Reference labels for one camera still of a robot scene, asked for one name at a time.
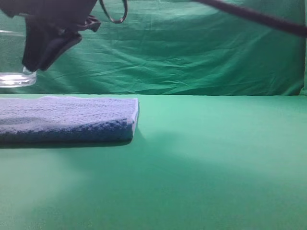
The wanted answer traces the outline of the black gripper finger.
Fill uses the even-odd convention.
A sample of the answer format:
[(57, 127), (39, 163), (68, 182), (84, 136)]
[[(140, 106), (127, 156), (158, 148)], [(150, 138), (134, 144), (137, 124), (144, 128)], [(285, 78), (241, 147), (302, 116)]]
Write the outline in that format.
[(45, 22), (26, 21), (22, 64), (29, 71), (47, 70), (64, 52), (81, 42), (81, 35)]

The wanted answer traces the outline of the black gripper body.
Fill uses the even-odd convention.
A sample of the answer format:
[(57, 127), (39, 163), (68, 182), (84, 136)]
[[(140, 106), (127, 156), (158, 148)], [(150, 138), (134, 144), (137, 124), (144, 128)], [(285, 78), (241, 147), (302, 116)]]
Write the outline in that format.
[(22, 16), (73, 32), (96, 32), (101, 22), (91, 15), (95, 0), (1, 0), (8, 17)]

